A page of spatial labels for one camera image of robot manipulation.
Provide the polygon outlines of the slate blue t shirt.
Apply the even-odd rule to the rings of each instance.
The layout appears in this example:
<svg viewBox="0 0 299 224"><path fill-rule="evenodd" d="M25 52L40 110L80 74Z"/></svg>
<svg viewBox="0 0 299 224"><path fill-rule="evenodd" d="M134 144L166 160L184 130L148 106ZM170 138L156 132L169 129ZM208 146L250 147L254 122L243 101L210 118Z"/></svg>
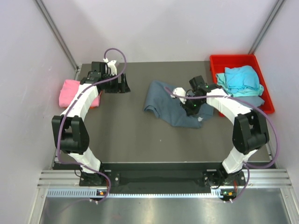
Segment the slate blue t shirt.
<svg viewBox="0 0 299 224"><path fill-rule="evenodd" d="M181 107L180 100L172 98L165 88L173 91L176 87L161 81L154 80L149 85L144 111L152 112L158 119L162 119L171 126L185 128L201 128L204 121L211 119L214 108L204 104L195 116L187 116Z"/></svg>

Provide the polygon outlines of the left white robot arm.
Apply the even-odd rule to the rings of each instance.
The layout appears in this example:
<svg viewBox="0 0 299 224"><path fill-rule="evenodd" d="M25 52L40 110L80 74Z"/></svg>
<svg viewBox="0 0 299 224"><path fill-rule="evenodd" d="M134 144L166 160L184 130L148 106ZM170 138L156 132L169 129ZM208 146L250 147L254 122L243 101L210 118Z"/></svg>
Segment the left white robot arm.
<svg viewBox="0 0 299 224"><path fill-rule="evenodd" d="M80 166L81 186L100 186L108 182L102 162L89 148L89 134L84 120L93 101L105 93L127 93L130 88L126 75L117 74L118 62L104 59L92 62L92 69L78 86L70 105L52 118L54 142L58 152L69 155Z"/></svg>

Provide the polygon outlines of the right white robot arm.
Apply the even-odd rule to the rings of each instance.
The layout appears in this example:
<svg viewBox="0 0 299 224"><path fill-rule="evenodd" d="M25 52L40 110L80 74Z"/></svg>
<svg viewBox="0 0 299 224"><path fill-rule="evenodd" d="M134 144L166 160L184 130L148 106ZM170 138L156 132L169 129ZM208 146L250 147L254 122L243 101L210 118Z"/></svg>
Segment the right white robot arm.
<svg viewBox="0 0 299 224"><path fill-rule="evenodd" d="M196 115L207 104L233 124L232 150L215 173L206 177L206 183L216 189L230 184L248 159L269 141L266 118L259 111L233 100L221 86L206 84L202 76L192 78L189 83L192 94L181 87L172 91L179 97L187 116Z"/></svg>

